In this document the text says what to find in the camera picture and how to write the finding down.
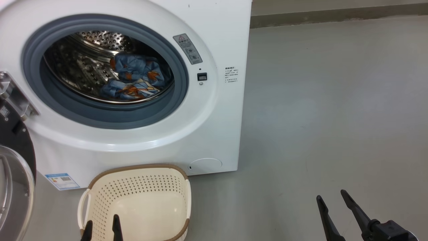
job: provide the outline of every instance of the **washing machine door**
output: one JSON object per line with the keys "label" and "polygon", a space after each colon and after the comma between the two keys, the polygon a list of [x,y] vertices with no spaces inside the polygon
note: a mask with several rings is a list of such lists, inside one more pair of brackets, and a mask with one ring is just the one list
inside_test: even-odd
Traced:
{"label": "washing machine door", "polygon": [[21,116],[0,99],[0,239],[20,241],[33,208],[36,160]]}

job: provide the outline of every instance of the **front-loading washing machine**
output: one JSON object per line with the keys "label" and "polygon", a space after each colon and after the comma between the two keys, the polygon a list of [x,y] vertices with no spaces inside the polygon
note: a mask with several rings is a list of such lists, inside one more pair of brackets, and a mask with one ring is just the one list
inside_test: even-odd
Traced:
{"label": "front-loading washing machine", "polygon": [[238,168],[250,0],[3,0],[0,94],[58,189],[120,166]]}

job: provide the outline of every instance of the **blue and white sticker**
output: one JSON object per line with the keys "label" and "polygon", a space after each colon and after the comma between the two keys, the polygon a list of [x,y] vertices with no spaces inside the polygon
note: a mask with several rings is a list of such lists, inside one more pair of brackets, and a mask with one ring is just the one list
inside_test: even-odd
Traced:
{"label": "blue and white sticker", "polygon": [[80,186],[67,173],[45,175],[58,190],[80,188]]}

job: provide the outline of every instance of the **laundry basket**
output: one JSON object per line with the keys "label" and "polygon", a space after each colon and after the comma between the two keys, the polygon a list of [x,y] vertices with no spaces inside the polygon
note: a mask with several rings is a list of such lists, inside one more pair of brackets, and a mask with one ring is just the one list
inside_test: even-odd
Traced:
{"label": "laundry basket", "polygon": [[[88,198],[84,220],[83,206]],[[187,175],[174,165],[140,165],[101,173],[80,198],[80,233],[92,220],[92,241],[112,241],[113,216],[124,241],[182,241],[190,221]]]}

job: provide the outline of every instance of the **laundry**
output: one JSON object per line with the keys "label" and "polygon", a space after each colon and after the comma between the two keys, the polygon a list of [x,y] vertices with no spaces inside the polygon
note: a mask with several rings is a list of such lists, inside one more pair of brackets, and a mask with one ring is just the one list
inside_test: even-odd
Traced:
{"label": "laundry", "polygon": [[169,66],[159,64],[154,57],[117,54],[110,66],[118,73],[119,80],[111,78],[100,89],[104,98],[145,99],[161,91],[171,80]]}

